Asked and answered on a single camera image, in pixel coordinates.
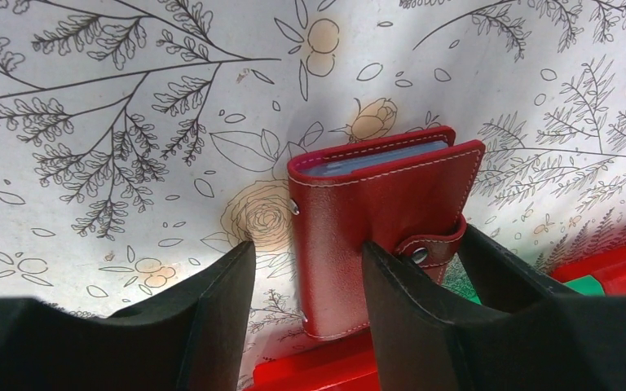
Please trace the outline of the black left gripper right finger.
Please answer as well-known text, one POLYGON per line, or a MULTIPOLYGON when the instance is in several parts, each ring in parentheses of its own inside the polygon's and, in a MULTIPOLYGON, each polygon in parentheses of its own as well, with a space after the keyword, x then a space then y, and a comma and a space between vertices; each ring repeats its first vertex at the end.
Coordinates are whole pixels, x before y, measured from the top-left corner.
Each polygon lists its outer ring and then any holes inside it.
POLYGON ((383 390, 626 390, 626 296, 585 296, 468 226, 478 295, 368 241, 364 293, 383 390))

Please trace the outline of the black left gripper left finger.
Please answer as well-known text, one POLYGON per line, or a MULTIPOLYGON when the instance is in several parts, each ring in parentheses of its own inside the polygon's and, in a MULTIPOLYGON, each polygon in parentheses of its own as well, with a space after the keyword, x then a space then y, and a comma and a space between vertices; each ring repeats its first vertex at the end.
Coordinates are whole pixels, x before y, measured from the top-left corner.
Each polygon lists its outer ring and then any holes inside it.
POLYGON ((245 241, 105 319, 2 297, 0 390, 234 390, 254 276, 245 241))

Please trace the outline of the red leather card holder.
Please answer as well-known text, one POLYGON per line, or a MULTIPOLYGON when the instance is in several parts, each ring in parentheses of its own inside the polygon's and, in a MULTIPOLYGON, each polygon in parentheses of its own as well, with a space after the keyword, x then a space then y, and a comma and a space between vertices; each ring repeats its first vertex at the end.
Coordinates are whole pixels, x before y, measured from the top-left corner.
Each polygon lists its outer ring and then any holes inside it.
POLYGON ((485 152, 447 126, 308 152, 287 165, 305 332, 336 340, 368 326, 362 245, 408 257, 440 280, 466 230, 485 152))

